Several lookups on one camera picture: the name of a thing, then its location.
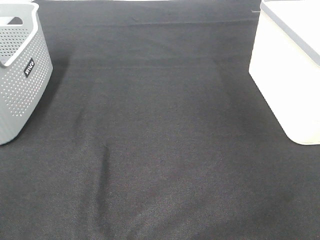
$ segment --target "black felt surface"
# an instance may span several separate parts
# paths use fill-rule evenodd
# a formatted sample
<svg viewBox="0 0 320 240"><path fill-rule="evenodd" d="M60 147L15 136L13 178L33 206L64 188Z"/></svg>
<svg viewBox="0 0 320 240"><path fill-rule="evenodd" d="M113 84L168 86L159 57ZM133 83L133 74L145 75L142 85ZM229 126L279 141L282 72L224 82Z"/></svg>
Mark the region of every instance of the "black felt surface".
<svg viewBox="0 0 320 240"><path fill-rule="evenodd" d="M248 74L258 0L39 2L54 71L0 147L1 240L311 240L320 147Z"/></svg>

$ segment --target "basket handle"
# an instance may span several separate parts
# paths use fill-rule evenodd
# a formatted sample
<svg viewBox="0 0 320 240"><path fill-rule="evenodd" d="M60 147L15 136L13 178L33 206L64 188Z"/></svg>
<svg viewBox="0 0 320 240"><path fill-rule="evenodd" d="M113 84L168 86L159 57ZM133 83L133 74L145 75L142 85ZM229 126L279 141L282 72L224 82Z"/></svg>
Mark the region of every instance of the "basket handle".
<svg viewBox="0 0 320 240"><path fill-rule="evenodd" d="M0 17L17 17L22 20L23 25L33 25L33 14L39 6L34 3L0 3Z"/></svg>
<svg viewBox="0 0 320 240"><path fill-rule="evenodd" d="M19 19L21 21L21 23L11 23L13 20L15 19ZM4 27L4 26L22 26L23 25L23 21L20 17L17 16L0 16L0 27Z"/></svg>

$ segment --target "basket handle opening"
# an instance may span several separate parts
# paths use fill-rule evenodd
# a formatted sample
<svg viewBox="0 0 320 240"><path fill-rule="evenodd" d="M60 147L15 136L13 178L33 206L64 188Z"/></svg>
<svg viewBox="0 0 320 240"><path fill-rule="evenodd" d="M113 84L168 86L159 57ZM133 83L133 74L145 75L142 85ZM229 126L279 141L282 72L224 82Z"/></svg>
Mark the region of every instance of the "basket handle opening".
<svg viewBox="0 0 320 240"><path fill-rule="evenodd" d="M18 16L0 16L0 26L22 26L23 20Z"/></svg>

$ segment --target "lid edge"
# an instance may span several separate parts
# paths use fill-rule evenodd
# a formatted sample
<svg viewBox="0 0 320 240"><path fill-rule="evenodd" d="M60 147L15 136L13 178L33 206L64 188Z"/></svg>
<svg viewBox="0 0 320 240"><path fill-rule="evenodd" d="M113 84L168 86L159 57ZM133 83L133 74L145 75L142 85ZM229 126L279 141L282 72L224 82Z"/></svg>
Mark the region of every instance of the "lid edge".
<svg viewBox="0 0 320 240"><path fill-rule="evenodd" d="M266 5L266 2L271 1L275 0L262 0L260 5L261 10L264 11L314 61L314 63L320 67L320 55Z"/></svg>

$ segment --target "black tablecloth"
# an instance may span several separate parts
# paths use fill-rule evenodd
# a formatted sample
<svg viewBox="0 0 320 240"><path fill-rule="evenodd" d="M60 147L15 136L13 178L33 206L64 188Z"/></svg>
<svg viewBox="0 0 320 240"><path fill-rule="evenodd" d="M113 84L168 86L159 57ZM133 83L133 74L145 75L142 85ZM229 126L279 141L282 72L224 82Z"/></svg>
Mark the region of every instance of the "black tablecloth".
<svg viewBox="0 0 320 240"><path fill-rule="evenodd" d="M319 238L320 146L248 74L259 0L39 5L54 71L0 147L1 240Z"/></svg>

